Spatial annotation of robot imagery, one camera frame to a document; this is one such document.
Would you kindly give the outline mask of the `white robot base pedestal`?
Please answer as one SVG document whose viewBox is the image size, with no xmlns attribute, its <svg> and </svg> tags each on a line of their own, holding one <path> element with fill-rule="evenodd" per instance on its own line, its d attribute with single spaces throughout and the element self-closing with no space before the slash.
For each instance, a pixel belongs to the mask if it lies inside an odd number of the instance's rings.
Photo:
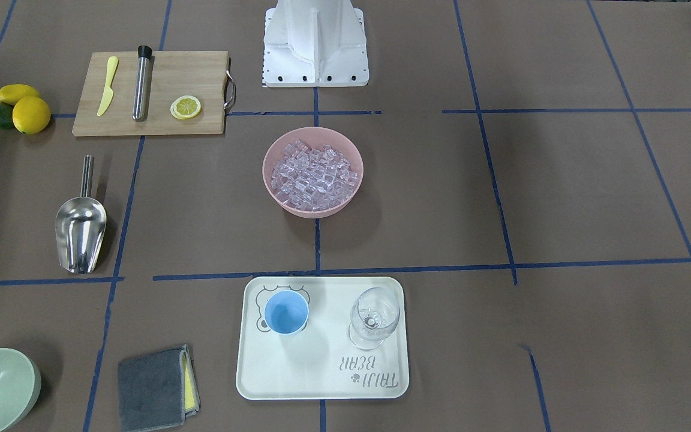
<svg viewBox="0 0 691 432">
<path fill-rule="evenodd" d="M 262 85 L 345 88 L 368 84 L 361 9 L 350 1 L 279 1 L 265 12 Z"/>
</svg>

